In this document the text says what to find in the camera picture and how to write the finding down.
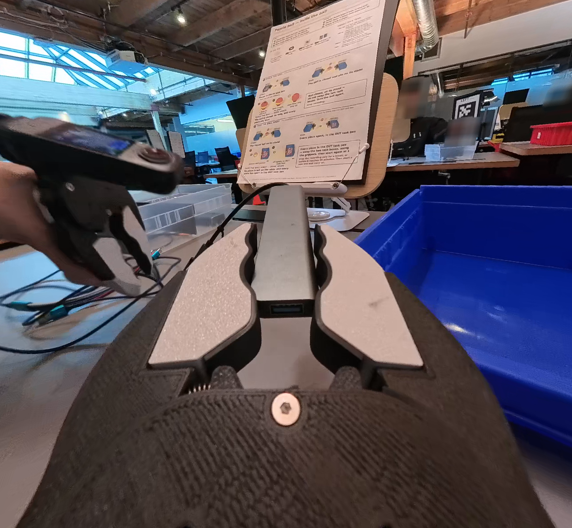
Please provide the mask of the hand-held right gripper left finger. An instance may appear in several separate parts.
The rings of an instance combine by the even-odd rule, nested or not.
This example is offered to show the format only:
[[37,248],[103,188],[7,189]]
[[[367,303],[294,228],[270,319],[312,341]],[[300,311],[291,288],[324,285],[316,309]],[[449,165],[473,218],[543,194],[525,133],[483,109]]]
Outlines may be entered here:
[[148,360],[156,369],[242,369],[260,350],[252,288],[257,225],[245,223],[191,264]]

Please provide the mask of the small clear plastic container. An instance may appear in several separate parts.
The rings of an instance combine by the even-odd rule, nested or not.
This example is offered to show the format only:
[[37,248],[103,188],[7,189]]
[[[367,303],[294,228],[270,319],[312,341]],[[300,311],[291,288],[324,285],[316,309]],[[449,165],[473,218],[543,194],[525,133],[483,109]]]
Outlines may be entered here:
[[476,144],[450,146],[444,143],[425,145],[425,161],[471,160],[476,153]]

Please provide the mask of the black monitor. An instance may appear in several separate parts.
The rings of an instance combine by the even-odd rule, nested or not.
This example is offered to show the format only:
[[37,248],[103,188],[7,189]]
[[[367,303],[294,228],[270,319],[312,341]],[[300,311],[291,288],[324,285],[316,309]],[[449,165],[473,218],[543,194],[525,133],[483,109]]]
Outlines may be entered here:
[[254,107],[256,95],[246,95],[226,101],[227,108],[237,130],[245,129],[248,125],[248,117]]

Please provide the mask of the red plastic bin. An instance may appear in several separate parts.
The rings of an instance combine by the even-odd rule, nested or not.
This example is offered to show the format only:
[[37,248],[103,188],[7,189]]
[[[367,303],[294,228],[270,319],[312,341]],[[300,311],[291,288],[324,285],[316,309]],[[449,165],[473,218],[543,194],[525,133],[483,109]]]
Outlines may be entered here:
[[571,145],[571,128],[572,122],[533,125],[530,143],[541,146]]

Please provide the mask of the wooden table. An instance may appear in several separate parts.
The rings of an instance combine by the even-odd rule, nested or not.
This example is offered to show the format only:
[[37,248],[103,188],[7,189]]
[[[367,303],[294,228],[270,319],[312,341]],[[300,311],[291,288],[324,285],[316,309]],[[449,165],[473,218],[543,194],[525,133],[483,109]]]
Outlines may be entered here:
[[462,160],[426,160],[423,157],[391,159],[387,172],[477,170],[515,168],[522,158],[571,154],[571,145],[536,145],[531,143],[502,143],[499,152],[475,153]]

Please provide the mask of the white ceiling unit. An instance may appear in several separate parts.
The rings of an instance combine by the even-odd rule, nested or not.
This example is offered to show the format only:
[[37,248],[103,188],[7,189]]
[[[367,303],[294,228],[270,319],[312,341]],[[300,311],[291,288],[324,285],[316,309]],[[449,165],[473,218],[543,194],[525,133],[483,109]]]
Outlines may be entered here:
[[110,71],[129,76],[143,72],[147,67],[147,59],[138,51],[114,49],[105,55],[106,66]]

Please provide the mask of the dark grey USB hub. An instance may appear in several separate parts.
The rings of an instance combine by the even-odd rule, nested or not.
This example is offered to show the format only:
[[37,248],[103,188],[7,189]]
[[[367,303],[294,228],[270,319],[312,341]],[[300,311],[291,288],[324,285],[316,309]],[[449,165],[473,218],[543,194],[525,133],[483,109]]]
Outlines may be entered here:
[[261,318],[313,315],[318,285],[301,186],[270,189],[252,289]]

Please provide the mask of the black and white marker tag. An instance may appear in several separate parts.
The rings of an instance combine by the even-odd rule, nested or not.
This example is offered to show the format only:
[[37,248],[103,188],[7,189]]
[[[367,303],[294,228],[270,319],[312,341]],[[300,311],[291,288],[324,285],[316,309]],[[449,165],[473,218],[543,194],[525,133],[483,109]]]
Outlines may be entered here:
[[453,103],[452,120],[465,117],[480,117],[483,104],[483,91],[457,96]]

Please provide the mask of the grey desk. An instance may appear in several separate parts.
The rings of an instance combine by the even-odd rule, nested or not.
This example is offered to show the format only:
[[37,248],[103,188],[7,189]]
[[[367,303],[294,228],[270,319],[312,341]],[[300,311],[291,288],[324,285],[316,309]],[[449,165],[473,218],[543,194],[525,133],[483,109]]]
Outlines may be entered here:
[[[204,239],[192,239],[158,260],[164,283],[195,254]],[[1,295],[20,289],[56,270],[43,254],[17,247],[1,252]],[[62,280],[61,274],[55,279]],[[75,287],[64,281],[15,295],[22,301],[59,301]],[[1,345],[17,349],[61,346],[108,322],[74,347],[53,354],[12,354],[1,351],[1,527],[15,527],[44,474],[61,425],[79,389],[108,343],[150,300],[105,301],[76,310],[39,328],[24,328],[26,315],[1,308]],[[333,375],[312,356],[310,320],[263,319],[262,347],[239,375],[246,387],[326,388]],[[518,434],[529,477],[556,527],[571,527],[571,457],[565,448],[549,451],[532,436]]]

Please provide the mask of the clear plastic organizer box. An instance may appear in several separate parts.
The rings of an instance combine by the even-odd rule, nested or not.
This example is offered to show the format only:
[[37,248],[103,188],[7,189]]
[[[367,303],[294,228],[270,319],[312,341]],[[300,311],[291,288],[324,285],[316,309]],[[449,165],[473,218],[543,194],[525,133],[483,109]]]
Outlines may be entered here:
[[131,191],[149,239],[200,236],[217,228],[232,210],[229,183],[181,185],[168,195]]

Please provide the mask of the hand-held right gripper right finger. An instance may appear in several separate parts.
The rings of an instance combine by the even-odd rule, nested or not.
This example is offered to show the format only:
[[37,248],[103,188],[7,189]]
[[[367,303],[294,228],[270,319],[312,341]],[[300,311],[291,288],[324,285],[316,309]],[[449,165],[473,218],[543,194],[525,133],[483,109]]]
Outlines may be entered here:
[[376,260],[325,224],[315,228],[314,254],[314,357],[328,369],[421,369],[422,357]]

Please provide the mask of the person's left hand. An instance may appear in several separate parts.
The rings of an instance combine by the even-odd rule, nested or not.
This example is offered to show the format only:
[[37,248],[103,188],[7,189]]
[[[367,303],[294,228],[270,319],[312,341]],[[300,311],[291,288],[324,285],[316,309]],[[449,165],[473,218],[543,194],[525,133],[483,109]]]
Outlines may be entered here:
[[37,176],[31,168],[1,162],[1,239],[44,254],[73,283],[103,286],[103,281],[59,249],[51,225],[34,199],[36,185]]

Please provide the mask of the blue plastic bin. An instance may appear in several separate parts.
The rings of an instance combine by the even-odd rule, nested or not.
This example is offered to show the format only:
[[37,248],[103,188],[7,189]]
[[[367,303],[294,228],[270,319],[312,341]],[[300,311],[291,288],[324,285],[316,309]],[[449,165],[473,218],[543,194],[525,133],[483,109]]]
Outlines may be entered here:
[[423,186],[355,242],[454,335],[509,421],[571,446],[571,186]]

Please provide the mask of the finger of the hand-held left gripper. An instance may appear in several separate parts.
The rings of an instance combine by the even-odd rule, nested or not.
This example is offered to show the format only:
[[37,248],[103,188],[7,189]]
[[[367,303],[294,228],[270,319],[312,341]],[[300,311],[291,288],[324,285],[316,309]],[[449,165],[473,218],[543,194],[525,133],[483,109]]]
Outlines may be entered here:
[[151,275],[153,259],[137,205],[129,201],[121,209],[111,210],[109,228],[125,253],[135,260],[140,271]]
[[91,270],[104,285],[131,297],[140,294],[141,282],[124,258],[122,248],[115,238],[97,238],[92,249]]

